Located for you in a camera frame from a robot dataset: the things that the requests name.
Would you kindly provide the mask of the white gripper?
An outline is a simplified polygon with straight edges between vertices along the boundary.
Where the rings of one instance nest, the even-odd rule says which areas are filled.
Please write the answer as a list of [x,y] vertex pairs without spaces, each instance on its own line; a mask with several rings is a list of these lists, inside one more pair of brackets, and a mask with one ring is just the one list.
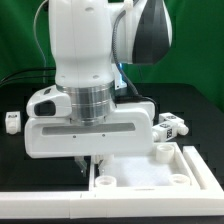
[[155,106],[150,101],[118,104],[101,124],[78,126],[68,118],[29,118],[25,149],[32,158],[75,157],[82,174],[83,156],[93,156],[100,175],[114,155],[146,154],[152,150]]

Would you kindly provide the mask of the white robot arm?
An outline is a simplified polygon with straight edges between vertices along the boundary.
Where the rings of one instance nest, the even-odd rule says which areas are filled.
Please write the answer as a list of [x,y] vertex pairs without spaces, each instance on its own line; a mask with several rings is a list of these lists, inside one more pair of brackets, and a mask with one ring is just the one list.
[[118,97],[121,64],[155,64],[168,52],[172,26],[164,0],[49,0],[53,86],[26,111],[25,149],[32,158],[149,153],[155,104]]

